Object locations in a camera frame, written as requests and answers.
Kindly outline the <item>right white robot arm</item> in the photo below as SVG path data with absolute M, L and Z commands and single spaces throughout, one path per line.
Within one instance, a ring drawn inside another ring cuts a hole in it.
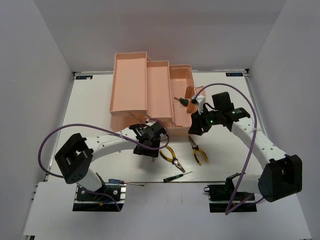
M 302 160 L 278 148 L 255 126 L 250 114 L 242 107 L 235 108 L 228 92 L 212 96 L 214 109 L 205 106 L 206 98 L 195 96 L 192 103 L 197 111 L 191 114 L 189 134 L 201 136 L 214 125 L 222 125 L 237 136 L 258 160 L 260 175 L 236 173 L 226 178 L 226 195 L 236 200 L 244 192 L 260 194 L 274 202 L 302 190 Z

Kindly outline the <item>yellow black pliers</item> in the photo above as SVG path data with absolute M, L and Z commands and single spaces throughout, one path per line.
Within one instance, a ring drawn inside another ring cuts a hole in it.
M 166 160 L 167 162 L 171 163 L 173 166 L 175 166 L 177 169 L 179 169 L 182 173 L 185 173 L 185 169 L 183 168 L 183 166 L 181 165 L 181 163 L 179 162 L 179 160 L 177 159 L 177 156 L 174 152 L 174 150 L 170 147 L 170 146 L 166 146 L 165 147 L 171 154 L 171 156 L 166 156 L 162 150 L 159 150 L 159 155 Z
M 202 150 L 202 148 L 199 147 L 198 144 L 196 144 L 196 142 L 193 140 L 193 138 L 189 135 L 188 136 L 189 142 L 191 144 L 192 150 L 193 150 L 193 156 L 194 159 L 196 161 L 196 163 L 201 166 L 202 162 L 200 161 L 199 157 L 198 157 L 198 153 L 200 153 L 204 159 L 204 161 L 208 164 L 209 163 L 209 159 L 207 154 Z

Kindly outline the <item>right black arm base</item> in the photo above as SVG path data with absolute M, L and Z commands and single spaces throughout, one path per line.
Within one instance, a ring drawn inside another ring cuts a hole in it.
M 225 184 L 210 184 L 203 188 L 208 194 L 210 213 L 224 213 L 230 201 L 232 192 L 226 190 Z M 250 196 L 247 192 L 237 192 L 230 208 L 235 207 L 238 203 Z M 233 213 L 254 213 L 257 212 L 256 199 L 253 195 L 248 201 L 243 203 Z

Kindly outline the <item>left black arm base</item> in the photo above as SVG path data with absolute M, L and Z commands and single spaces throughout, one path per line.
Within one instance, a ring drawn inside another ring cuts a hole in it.
M 126 185 L 106 183 L 105 187 L 93 194 L 82 187 L 76 188 L 73 212 L 120 212 L 125 203 Z

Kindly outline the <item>stubby green screwdriver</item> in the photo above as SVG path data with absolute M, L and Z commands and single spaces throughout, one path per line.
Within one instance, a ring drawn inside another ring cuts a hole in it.
M 186 98 L 177 98 L 177 97 L 174 97 L 174 99 L 178 102 L 180 102 L 181 105 L 183 105 L 184 107 L 187 107 L 188 104 L 189 104 L 189 100 L 186 99 Z

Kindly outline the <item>right blue table label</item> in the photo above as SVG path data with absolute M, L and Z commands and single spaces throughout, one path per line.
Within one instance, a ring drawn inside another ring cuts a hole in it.
M 226 72 L 225 75 L 227 77 L 243 77 L 243 73 L 242 72 Z

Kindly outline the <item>left blue table label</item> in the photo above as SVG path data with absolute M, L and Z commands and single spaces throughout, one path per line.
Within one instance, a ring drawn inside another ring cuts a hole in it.
M 77 75 L 75 77 L 76 80 L 92 80 L 93 76 L 92 75 Z

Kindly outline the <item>blue table label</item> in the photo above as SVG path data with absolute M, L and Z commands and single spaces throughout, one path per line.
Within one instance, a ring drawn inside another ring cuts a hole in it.
M 93 76 L 92 75 L 77 75 L 75 77 L 76 80 L 92 80 Z
M 242 72 L 226 72 L 225 75 L 227 77 L 243 77 L 243 73 Z

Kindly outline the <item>blue red handled screwdriver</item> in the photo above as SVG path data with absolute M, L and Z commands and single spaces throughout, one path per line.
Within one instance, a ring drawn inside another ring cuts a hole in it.
M 133 186 L 139 186 L 139 187 L 144 187 L 144 184 L 140 184 L 140 183 L 133 183 L 133 182 L 127 182 L 127 181 L 123 181 L 120 179 L 114 179 L 114 178 L 109 178 L 108 182 L 111 184 L 116 184 L 116 185 L 133 185 Z

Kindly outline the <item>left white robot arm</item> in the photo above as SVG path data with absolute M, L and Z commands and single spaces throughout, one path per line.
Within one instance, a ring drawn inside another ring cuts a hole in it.
M 96 200 L 105 196 L 106 187 L 98 174 L 90 169 L 92 162 L 124 150 L 157 157 L 161 138 L 168 133 L 160 122 L 134 124 L 118 132 L 106 132 L 93 137 L 75 133 L 54 156 L 65 183 L 83 187 Z

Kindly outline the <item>pink plastic toolbox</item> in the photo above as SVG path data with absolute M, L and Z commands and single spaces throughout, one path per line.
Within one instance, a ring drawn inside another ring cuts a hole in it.
M 146 52 L 116 53 L 110 97 L 110 128 L 119 132 L 149 118 L 161 120 L 170 135 L 186 136 L 191 127 L 191 114 L 197 107 L 183 106 L 200 91 L 192 68 L 171 65 L 167 60 L 152 61 Z

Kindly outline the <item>thin black green screwdriver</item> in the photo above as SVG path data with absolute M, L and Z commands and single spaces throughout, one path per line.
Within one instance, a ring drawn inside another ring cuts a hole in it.
M 181 178 L 181 177 L 183 177 L 183 176 L 185 176 L 187 174 L 190 174 L 190 173 L 192 173 L 192 171 L 189 171 L 189 172 L 186 172 L 186 173 L 177 174 L 177 175 L 174 175 L 174 176 L 170 176 L 170 177 L 164 178 L 163 182 L 164 183 L 172 182 L 172 181 L 177 180 L 177 179 L 179 179 L 179 178 Z

